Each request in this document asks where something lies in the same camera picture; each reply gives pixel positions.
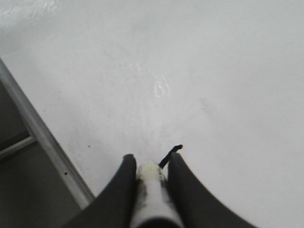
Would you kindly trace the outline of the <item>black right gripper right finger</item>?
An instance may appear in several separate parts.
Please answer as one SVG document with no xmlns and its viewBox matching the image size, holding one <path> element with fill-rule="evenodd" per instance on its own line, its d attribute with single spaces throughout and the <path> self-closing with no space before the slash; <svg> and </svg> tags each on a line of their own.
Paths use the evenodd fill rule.
<svg viewBox="0 0 304 228">
<path fill-rule="evenodd" d="M 178 153 L 174 153 L 169 161 L 168 184 L 185 227 L 254 227 L 214 197 L 192 173 Z"/>
</svg>

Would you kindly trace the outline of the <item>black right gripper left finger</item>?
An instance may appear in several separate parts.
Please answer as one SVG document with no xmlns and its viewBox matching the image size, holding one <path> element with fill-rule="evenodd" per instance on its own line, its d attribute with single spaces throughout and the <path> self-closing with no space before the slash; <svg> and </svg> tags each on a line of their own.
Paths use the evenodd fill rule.
<svg viewBox="0 0 304 228">
<path fill-rule="evenodd" d="M 98 197 L 64 228 L 128 228 L 135 195 L 136 160 L 123 157 L 117 172 Z"/>
</svg>

